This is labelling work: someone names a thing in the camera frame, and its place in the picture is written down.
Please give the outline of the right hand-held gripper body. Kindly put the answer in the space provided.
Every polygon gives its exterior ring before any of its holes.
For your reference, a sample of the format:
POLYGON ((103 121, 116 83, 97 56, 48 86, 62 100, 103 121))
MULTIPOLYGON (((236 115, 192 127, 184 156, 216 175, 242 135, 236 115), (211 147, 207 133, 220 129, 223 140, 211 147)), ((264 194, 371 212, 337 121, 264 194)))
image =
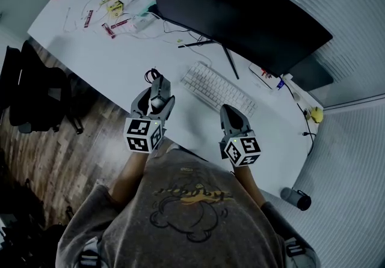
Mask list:
POLYGON ((253 130, 225 135, 219 143, 221 158, 229 159, 233 167, 250 166, 261 155, 253 130))

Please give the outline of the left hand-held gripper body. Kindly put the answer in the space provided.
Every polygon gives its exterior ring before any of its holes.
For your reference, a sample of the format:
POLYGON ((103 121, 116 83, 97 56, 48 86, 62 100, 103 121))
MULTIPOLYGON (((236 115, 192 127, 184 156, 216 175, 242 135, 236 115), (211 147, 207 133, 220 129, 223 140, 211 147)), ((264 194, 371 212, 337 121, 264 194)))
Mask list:
POLYGON ((166 109, 160 113, 144 115, 143 111, 133 108, 125 121, 123 138, 128 149, 137 153, 152 153, 161 142, 168 118, 166 109))

